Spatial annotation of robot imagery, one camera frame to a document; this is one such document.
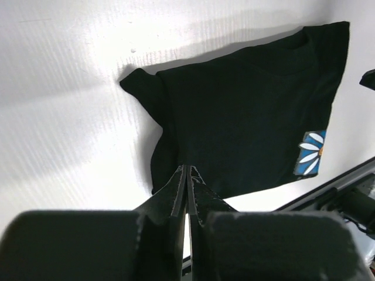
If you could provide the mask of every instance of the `blue patch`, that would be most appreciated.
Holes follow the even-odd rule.
[[[318,138],[313,138],[314,134],[321,136],[323,141],[320,142]],[[303,142],[300,143],[299,145],[301,146],[304,143],[309,144],[309,145],[314,145],[316,149],[310,150],[310,149],[300,147],[301,152],[299,153],[297,164],[295,166],[295,170],[294,170],[295,175],[310,176],[313,174],[318,174],[325,136],[326,136],[326,131],[307,132],[305,134]],[[311,155],[311,157],[309,157],[309,160],[304,161],[303,159],[309,155]]]

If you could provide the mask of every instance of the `white surface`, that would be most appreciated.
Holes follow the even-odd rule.
[[[0,232],[25,210],[131,210],[150,196],[161,129],[118,86],[132,67],[203,61],[303,25],[352,22],[320,175],[227,201],[271,211],[374,156],[375,92],[358,84],[375,68],[374,8],[372,0],[0,0]]]

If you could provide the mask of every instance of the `flower graphic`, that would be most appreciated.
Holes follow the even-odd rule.
[[[326,131],[307,132],[305,134],[304,141],[299,144],[301,152],[294,174],[303,176],[318,174],[325,136]]]

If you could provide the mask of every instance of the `black object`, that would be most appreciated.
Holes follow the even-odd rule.
[[[19,216],[1,243],[0,280],[180,280],[186,201],[194,281],[370,280],[338,216],[238,213],[186,165],[135,211]]]
[[[297,171],[299,144],[306,133],[325,135],[348,42],[347,22],[309,26],[204,63],[156,75],[139,68],[123,79],[163,127],[151,160],[153,192],[179,165],[196,166],[221,198],[315,176],[318,153],[303,162],[306,173]]]
[[[375,91],[375,69],[366,72],[359,84]]]

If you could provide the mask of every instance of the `t-shirt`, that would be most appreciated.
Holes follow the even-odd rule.
[[[134,70],[120,85],[163,128],[153,192],[182,164],[223,198],[316,176],[348,43],[338,22],[155,75]]]

